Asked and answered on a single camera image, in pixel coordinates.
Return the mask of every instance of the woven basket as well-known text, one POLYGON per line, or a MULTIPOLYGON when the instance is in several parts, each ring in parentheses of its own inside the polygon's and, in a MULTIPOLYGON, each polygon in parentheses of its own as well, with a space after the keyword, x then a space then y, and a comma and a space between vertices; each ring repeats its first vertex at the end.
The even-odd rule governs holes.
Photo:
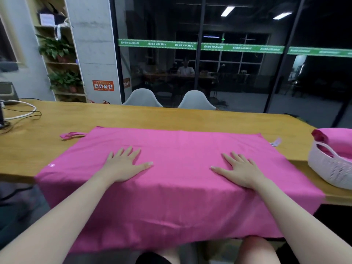
POLYGON ((352 162, 340 157, 330 146, 314 141, 309 152, 308 165, 328 183, 352 190, 352 162), (325 154, 318 145, 328 149, 333 156, 325 154))

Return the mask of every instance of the hand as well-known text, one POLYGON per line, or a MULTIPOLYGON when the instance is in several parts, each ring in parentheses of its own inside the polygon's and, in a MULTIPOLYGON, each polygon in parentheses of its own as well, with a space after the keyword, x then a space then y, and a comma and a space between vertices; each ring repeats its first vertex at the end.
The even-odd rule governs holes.
POLYGON ((246 188, 254 189, 258 180, 265 178, 257 165, 251 159, 246 159, 244 155, 237 155, 232 152, 233 158, 229 155, 222 156, 231 164, 232 170, 218 167, 211 167, 211 170, 227 178, 229 181, 246 188))
POLYGON ((110 186, 114 182, 124 182, 132 178, 153 165, 153 162, 147 162, 140 165, 132 164, 133 160, 139 154, 140 149, 132 152, 132 146, 125 151, 121 148, 115 155, 110 152, 104 166, 95 176, 101 177, 110 186))

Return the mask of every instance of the green leaves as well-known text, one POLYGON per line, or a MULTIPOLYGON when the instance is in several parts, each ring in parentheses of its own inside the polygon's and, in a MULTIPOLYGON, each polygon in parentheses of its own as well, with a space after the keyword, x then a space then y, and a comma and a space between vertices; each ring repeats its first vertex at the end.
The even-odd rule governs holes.
POLYGON ((68 90, 70 86, 81 86, 82 80, 79 74, 73 71, 52 72, 48 75, 51 86, 50 89, 68 90))
POLYGON ((57 56, 75 56, 75 48, 69 44, 67 38, 61 40, 55 40, 54 38, 45 37, 43 35, 36 34, 41 39, 41 45, 39 46, 39 53, 41 55, 53 57, 57 56))

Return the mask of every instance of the potted plant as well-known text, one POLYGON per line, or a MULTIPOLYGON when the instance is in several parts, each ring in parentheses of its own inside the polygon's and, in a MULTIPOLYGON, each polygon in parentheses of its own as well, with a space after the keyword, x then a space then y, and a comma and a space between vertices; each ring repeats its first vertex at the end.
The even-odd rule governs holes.
POLYGON ((51 90, 68 91, 75 94, 78 87, 82 86, 81 77, 73 71, 52 72, 48 77, 51 82, 51 90))
POLYGON ((70 62, 71 56, 75 56, 75 48, 71 45, 67 38, 63 36, 61 40, 45 37, 36 34, 42 39, 42 45, 39 46, 39 53, 57 60, 60 63, 70 62))

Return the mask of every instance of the forearm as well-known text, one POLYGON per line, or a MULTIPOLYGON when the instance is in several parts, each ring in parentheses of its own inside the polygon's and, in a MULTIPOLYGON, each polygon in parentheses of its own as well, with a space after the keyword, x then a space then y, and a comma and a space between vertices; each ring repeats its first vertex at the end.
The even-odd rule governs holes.
POLYGON ((2 264, 61 264, 109 184, 92 177, 0 252, 2 264))
POLYGON ((272 181, 255 183, 295 256, 301 264, 347 264, 352 248, 325 225, 301 208, 272 181))

